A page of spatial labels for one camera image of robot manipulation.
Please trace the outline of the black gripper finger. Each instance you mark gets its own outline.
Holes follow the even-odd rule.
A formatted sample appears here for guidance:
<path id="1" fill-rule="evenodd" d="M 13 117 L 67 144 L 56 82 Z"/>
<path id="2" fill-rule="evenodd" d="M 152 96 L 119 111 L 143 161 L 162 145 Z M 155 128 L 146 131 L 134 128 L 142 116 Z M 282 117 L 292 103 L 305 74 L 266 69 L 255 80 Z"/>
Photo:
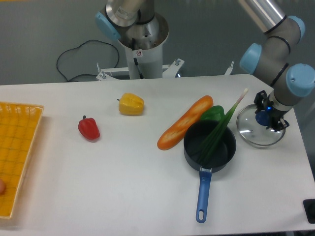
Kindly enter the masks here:
<path id="1" fill-rule="evenodd" d="M 254 105 L 256 107 L 255 113 L 259 113 L 265 110 L 264 102 L 267 99 L 267 93 L 265 90 L 258 92 L 254 98 Z"/>
<path id="2" fill-rule="evenodd" d="M 270 118 L 266 129 L 270 129 L 273 132 L 278 132 L 286 129 L 287 127 L 289 127 L 289 123 L 283 117 L 281 117 L 279 120 Z"/>

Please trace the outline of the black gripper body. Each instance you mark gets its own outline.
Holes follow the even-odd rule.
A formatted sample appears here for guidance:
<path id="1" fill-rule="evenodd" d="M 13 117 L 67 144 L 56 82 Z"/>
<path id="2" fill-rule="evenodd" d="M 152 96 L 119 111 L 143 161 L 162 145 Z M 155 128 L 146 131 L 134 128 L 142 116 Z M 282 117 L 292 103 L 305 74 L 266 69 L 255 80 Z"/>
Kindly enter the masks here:
<path id="1" fill-rule="evenodd" d="M 260 111 L 260 122 L 261 123 L 279 123 L 283 114 L 278 108 L 280 107 L 279 102 L 273 94 L 262 95 L 262 108 Z"/>

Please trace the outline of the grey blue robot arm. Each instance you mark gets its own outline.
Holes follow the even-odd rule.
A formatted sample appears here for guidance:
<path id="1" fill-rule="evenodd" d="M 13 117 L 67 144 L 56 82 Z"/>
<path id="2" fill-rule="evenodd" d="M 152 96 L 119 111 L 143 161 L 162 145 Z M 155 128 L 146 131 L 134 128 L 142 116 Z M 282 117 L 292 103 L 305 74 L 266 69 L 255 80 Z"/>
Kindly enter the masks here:
<path id="1" fill-rule="evenodd" d="M 305 33 L 304 22 L 287 16 L 272 0 L 242 0 L 240 5 L 267 39 L 252 44 L 240 67 L 269 85 L 273 91 L 254 99 L 258 124 L 280 131 L 288 127 L 284 115 L 315 87 L 315 71 L 307 64 L 289 65 L 285 60 Z M 118 41 L 126 52 L 131 79 L 162 78 L 162 46 L 168 38 L 167 21 L 155 12 L 152 0 L 109 0 L 95 15 L 100 31 Z"/>

